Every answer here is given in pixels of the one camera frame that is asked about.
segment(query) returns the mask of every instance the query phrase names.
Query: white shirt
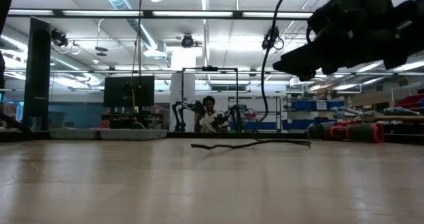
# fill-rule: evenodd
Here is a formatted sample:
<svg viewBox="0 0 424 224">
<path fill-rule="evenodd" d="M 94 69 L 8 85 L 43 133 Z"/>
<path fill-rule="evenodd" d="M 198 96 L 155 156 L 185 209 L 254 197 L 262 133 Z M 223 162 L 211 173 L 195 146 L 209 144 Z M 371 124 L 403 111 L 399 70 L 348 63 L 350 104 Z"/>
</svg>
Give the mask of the white shirt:
<svg viewBox="0 0 424 224">
<path fill-rule="evenodd" d="M 215 121 L 215 118 L 218 116 L 218 112 L 214 112 L 212 114 L 206 114 L 204 117 L 200 119 L 199 124 L 202 126 L 201 132 L 204 133 L 217 133 L 217 131 L 213 128 L 212 122 Z M 228 122 L 224 122 L 218 125 L 219 128 L 228 126 Z"/>
</svg>

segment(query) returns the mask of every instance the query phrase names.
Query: person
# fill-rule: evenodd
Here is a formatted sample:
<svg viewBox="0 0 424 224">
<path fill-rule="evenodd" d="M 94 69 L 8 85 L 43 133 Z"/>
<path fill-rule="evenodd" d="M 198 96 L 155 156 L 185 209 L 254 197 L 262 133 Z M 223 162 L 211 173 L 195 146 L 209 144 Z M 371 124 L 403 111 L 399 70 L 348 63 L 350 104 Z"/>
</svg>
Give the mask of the person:
<svg viewBox="0 0 424 224">
<path fill-rule="evenodd" d="M 222 133 L 228 132 L 228 122 L 224 122 L 222 124 L 214 123 L 215 118 L 218 116 L 218 112 L 215 111 L 215 99 L 208 95 L 203 98 L 203 105 L 206 108 L 206 115 L 200 116 L 198 115 L 195 131 L 203 132 L 203 133 Z"/>
</svg>

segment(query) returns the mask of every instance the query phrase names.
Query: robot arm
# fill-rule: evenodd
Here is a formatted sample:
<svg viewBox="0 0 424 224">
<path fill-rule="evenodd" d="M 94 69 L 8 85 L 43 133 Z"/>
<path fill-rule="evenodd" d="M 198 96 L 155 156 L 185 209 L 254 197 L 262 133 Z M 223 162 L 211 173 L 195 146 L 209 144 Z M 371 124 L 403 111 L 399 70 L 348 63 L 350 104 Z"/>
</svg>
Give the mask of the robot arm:
<svg viewBox="0 0 424 224">
<path fill-rule="evenodd" d="M 176 118 L 176 126 L 175 126 L 175 132 L 181 131 L 185 132 L 186 130 L 186 123 L 184 122 L 184 110 L 193 111 L 194 113 L 198 113 L 201 116 L 204 116 L 206 114 L 205 107 L 202 105 L 200 101 L 196 101 L 195 103 L 184 103 L 181 101 L 177 101 L 175 104 L 172 105 L 172 111 L 174 112 L 174 116 Z"/>
<path fill-rule="evenodd" d="M 274 69 L 310 80 L 322 68 L 332 74 L 340 67 L 383 60 L 386 69 L 406 63 L 424 50 L 424 0 L 330 0 L 307 21 L 308 44 L 281 56 Z M 309 40 L 309 33 L 317 36 Z"/>
<path fill-rule="evenodd" d="M 241 132 L 244 127 L 241 122 L 240 107 L 238 105 L 233 105 L 225 114 L 218 115 L 218 117 L 215 118 L 213 125 L 217 126 L 228 122 L 230 116 L 231 119 L 234 121 L 236 132 Z"/>
</svg>

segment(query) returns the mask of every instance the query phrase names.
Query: hanging cable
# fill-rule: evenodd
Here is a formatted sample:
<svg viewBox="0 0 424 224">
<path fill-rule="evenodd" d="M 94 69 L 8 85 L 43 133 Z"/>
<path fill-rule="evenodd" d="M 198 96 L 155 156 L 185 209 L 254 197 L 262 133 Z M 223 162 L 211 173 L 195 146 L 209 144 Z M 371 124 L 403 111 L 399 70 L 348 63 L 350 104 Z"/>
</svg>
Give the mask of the hanging cable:
<svg viewBox="0 0 424 224">
<path fill-rule="evenodd" d="M 274 16 L 272 17 L 272 25 L 271 25 L 270 34 L 274 34 L 274 31 L 276 29 L 278 9 L 280 9 L 280 6 L 281 6 L 282 3 L 283 3 L 283 0 L 279 0 L 277 5 L 276 5 L 276 9 L 274 11 Z M 255 131 L 258 130 L 259 125 L 261 124 L 261 122 L 263 122 L 265 120 L 265 118 L 268 116 L 268 113 L 269 113 L 269 107 L 268 107 L 268 101 L 266 100 L 264 83 L 265 83 L 266 61 L 268 59 L 268 55 L 270 53 L 271 47 L 272 47 L 271 43 L 268 43 L 268 47 L 266 49 L 265 56 L 264 56 L 264 61 L 262 62 L 262 70 L 261 70 L 261 73 L 260 73 L 260 83 L 261 83 L 260 89 L 261 89 L 262 99 L 264 100 L 265 114 L 258 122 L 256 122 L 256 125 L 255 125 L 255 128 L 254 128 Z"/>
<path fill-rule="evenodd" d="M 278 9 L 280 8 L 282 2 L 283 2 L 283 0 L 279 0 L 277 5 L 276 5 L 276 9 L 274 11 L 274 16 L 272 18 L 272 26 L 271 26 L 271 29 L 270 29 L 270 34 L 274 34 L 274 31 L 276 30 L 276 21 L 277 21 Z M 265 118 L 268 116 L 268 113 L 269 113 L 269 107 L 268 107 L 268 101 L 266 99 L 264 82 L 265 82 L 266 61 L 268 59 L 268 55 L 269 55 L 272 47 L 273 47 L 273 44 L 269 42 L 267 44 L 264 60 L 262 62 L 262 70 L 261 70 L 261 76 L 260 76 L 260 81 L 261 81 L 260 89 L 261 89 L 261 93 L 262 93 L 262 99 L 264 100 L 265 114 L 259 121 L 256 122 L 255 128 L 253 130 L 253 134 L 255 134 L 258 131 L 258 128 L 259 128 L 261 122 L 263 122 L 263 120 L 265 120 Z M 191 144 L 191 147 L 192 148 L 204 148 L 204 149 L 207 149 L 207 150 L 211 150 L 211 149 L 214 149 L 214 148 L 246 148 L 246 147 L 254 146 L 254 145 L 257 145 L 257 144 L 265 144 L 265 143 L 269 143 L 269 142 L 284 142 L 284 143 L 305 145 L 305 146 L 308 146 L 309 148 L 311 147 L 311 143 L 309 141 L 305 141 L 305 140 L 282 140 L 282 139 L 256 140 L 255 142 L 252 142 L 252 143 L 249 143 L 249 144 L 242 144 L 242 145 L 217 144 L 217 145 L 214 145 L 214 146 L 207 146 L 207 145 L 204 145 L 204 144 Z"/>
<path fill-rule="evenodd" d="M 141 79 L 141 5 L 143 0 L 138 0 L 138 33 L 136 35 L 136 41 L 134 43 L 134 59 L 132 61 L 132 72 L 131 72 L 131 80 L 130 80 L 130 88 L 132 93 L 132 112 L 136 114 L 136 104 L 135 104 L 135 91 L 133 86 L 133 77 L 135 73 L 135 58 L 138 53 L 138 74 L 139 79 Z"/>
</svg>

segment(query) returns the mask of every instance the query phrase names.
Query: black speaker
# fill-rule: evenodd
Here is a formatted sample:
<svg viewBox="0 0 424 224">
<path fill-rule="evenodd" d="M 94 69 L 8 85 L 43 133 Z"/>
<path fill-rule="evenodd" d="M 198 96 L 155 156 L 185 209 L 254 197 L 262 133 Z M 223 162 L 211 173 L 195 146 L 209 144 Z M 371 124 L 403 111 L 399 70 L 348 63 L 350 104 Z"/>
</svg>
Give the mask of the black speaker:
<svg viewBox="0 0 424 224">
<path fill-rule="evenodd" d="M 50 24 L 31 18 L 23 123 L 32 130 L 48 130 L 50 43 Z"/>
</svg>

